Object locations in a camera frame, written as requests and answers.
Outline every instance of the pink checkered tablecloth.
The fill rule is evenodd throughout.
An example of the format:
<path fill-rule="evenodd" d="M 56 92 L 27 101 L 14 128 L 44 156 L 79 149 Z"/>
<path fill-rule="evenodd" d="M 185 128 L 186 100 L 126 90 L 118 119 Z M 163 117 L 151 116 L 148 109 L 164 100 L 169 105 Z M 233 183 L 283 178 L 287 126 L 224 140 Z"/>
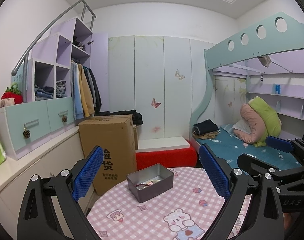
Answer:
<path fill-rule="evenodd" d="M 172 168 L 173 188 L 139 203 L 123 181 L 97 200 L 87 219 L 106 240 L 200 239 L 210 227 L 224 198 L 217 195 L 204 169 Z M 251 196 L 246 196 L 229 237 L 244 221 Z"/>

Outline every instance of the green pillow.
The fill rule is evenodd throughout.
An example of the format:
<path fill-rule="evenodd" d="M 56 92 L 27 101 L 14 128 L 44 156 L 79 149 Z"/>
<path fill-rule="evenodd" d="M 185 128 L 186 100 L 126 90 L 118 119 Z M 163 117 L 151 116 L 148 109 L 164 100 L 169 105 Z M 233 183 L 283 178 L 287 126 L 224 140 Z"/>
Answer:
<path fill-rule="evenodd" d="M 265 146 L 265 139 L 269 135 L 278 137 L 281 133 L 281 124 L 276 111 L 269 106 L 262 98 L 255 97 L 249 101 L 250 107 L 261 116 L 265 123 L 266 132 L 262 138 L 254 144 L 256 147 Z"/>

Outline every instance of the pinecone ornament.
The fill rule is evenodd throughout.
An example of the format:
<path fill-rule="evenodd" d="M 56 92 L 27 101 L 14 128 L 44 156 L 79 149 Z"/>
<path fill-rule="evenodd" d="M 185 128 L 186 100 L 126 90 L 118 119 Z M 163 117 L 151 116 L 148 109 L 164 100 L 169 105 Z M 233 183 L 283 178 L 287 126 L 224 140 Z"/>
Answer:
<path fill-rule="evenodd" d="M 67 122 L 67 116 L 66 116 L 66 115 L 63 115 L 62 121 L 63 121 L 63 122 Z"/>
<path fill-rule="evenodd" d="M 24 127 L 23 136 L 25 139 L 28 139 L 31 136 L 31 132 Z"/>

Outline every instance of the blue gripper pad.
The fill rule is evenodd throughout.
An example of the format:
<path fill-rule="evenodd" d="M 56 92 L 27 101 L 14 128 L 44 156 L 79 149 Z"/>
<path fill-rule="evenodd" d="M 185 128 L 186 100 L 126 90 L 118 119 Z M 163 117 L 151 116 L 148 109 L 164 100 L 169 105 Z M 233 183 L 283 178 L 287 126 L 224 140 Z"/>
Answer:
<path fill-rule="evenodd" d="M 103 149 L 97 147 L 74 180 L 72 197 L 76 202 L 84 197 L 103 163 Z"/>
<path fill-rule="evenodd" d="M 277 137 L 273 137 L 273 136 L 268 136 L 265 139 L 265 143 L 267 144 L 267 146 L 274 148 L 276 150 L 282 151 L 282 152 L 292 152 L 294 150 L 292 143 L 290 141 L 284 140 L 284 139 L 280 139 Z"/>
<path fill-rule="evenodd" d="M 231 194 L 229 190 L 228 178 L 222 171 L 215 158 L 204 145 L 200 146 L 199 159 L 217 194 L 224 197 L 225 201 L 228 200 Z"/>

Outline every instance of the mint green drawer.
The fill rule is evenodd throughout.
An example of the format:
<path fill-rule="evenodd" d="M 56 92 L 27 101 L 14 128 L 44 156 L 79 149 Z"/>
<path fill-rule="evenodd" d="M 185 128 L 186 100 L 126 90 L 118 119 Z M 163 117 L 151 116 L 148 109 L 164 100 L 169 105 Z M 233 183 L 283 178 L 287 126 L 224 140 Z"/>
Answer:
<path fill-rule="evenodd" d="M 72 97 L 57 98 L 46 101 L 52 132 L 74 122 Z M 63 122 L 62 120 L 64 115 L 67 117 L 67 122 Z"/>
<path fill-rule="evenodd" d="M 18 150 L 51 132 L 46 100 L 6 107 L 8 130 L 14 150 Z M 31 136 L 23 136 L 24 124 Z"/>

